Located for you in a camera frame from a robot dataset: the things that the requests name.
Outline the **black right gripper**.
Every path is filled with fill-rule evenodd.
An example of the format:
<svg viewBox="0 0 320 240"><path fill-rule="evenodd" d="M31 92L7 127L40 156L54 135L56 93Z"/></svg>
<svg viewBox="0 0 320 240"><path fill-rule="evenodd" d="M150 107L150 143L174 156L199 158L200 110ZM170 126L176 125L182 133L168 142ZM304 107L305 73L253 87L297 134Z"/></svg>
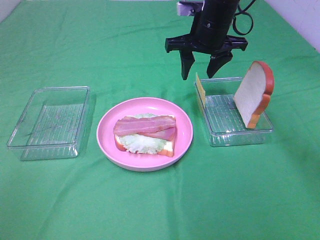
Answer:
<svg viewBox="0 0 320 240"><path fill-rule="evenodd" d="M195 12L189 33L165 39L167 53L179 51L183 80L188 78L195 62L193 52L211 54L206 73L212 78L223 65L232 60L233 54L228 51L244 51L247 48L248 41L244 37L228 35L233 19L233 13Z"/></svg>

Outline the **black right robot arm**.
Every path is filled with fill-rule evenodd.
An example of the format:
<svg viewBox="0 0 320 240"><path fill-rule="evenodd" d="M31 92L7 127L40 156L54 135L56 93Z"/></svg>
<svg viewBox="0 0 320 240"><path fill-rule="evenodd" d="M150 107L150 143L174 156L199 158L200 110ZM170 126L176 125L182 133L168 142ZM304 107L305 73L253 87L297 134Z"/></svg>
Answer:
<svg viewBox="0 0 320 240"><path fill-rule="evenodd" d="M165 50L179 51L181 76L188 78L189 71L195 62L193 52L210 55L207 67L208 77L232 60L233 49L244 51L248 45L244 37L228 35L234 18L238 0L204 0L177 3L179 16L193 16L190 33L165 39Z"/></svg>

